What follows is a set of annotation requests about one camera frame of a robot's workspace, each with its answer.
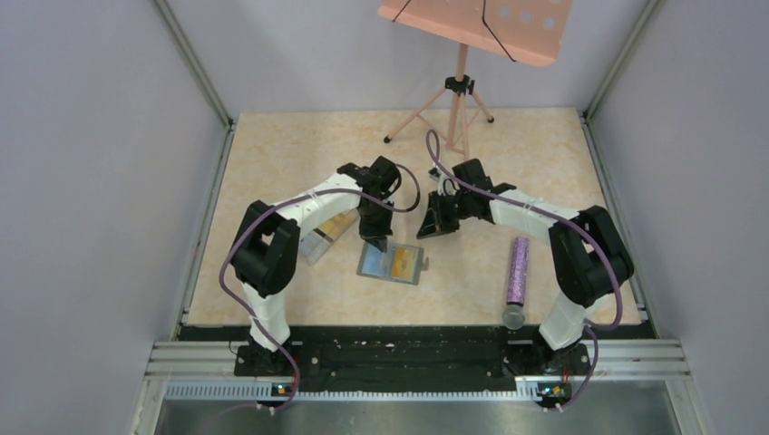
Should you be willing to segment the silver VIP card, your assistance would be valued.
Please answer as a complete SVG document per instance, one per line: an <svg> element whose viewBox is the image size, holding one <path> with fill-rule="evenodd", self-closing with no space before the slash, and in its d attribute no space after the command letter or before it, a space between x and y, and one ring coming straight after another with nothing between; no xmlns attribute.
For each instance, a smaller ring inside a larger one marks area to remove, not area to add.
<svg viewBox="0 0 769 435"><path fill-rule="evenodd" d="M386 255L376 247L366 243L363 245L357 273L361 276L384 278L388 276Z"/></svg>

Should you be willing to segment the clear plastic card box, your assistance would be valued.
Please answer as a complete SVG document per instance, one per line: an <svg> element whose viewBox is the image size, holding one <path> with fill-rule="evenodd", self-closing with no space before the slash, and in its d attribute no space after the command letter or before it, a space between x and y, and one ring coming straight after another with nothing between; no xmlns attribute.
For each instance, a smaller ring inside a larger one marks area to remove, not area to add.
<svg viewBox="0 0 769 435"><path fill-rule="evenodd" d="M309 266L314 265L357 220L355 210L331 217L300 239L299 253Z"/></svg>

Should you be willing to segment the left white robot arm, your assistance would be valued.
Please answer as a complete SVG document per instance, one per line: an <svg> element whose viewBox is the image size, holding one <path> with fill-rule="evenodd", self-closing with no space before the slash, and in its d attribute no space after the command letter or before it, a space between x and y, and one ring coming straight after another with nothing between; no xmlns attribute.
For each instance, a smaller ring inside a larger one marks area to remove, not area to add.
<svg viewBox="0 0 769 435"><path fill-rule="evenodd" d="M392 200L408 169L384 156L370 166L346 163L320 184L275 204L251 203L219 270L222 290L248 313L249 347L269 374L289 366L300 377L287 347L285 289L297 269L300 241L329 219L349 211L359 216L358 234L381 253L393 234Z"/></svg>

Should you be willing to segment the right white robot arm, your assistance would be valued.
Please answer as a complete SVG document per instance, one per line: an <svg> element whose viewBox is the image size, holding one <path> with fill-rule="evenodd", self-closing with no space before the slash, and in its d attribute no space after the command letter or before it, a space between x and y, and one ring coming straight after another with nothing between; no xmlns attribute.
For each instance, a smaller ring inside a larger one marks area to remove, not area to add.
<svg viewBox="0 0 769 435"><path fill-rule="evenodd" d="M593 305L613 295L620 309L620 287L635 273L608 211L559 207L511 184L493 184L478 159L452 169L436 164L430 176L437 189L428 195L417 238L448 235L459 230L462 220L478 218L549 244L560 294L533 335L531 359L539 371L557 372L591 325Z"/></svg>

